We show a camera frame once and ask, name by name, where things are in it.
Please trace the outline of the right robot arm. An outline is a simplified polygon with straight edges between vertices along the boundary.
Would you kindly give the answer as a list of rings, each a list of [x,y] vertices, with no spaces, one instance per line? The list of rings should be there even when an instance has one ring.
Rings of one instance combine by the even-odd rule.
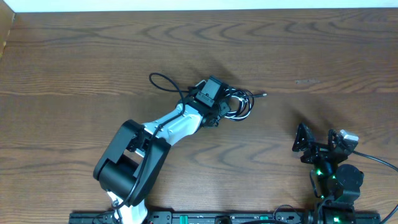
[[[317,142],[310,128],[298,125],[292,150],[302,152],[301,162],[312,164],[310,181],[320,201],[306,212],[304,223],[352,224],[357,222],[354,201],[359,198],[364,174],[342,162],[358,145],[359,137],[344,129],[328,131],[326,143]]]

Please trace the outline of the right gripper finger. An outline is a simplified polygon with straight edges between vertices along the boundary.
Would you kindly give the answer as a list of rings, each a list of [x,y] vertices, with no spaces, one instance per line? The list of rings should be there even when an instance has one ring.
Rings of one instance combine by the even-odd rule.
[[[292,150],[294,152],[306,151],[310,145],[315,142],[315,137],[311,129],[304,123],[298,125],[296,137]]]
[[[330,149],[338,149],[341,147],[341,138],[334,129],[328,131],[328,146]]]

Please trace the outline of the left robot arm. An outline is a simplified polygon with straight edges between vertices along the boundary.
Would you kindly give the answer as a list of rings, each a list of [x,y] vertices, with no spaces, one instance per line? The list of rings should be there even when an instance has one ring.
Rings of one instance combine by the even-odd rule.
[[[167,115],[143,124],[124,122],[93,171],[112,200],[116,223],[142,223],[145,198],[153,188],[170,148],[202,127],[217,126],[230,111],[233,88],[210,77],[187,91]]]

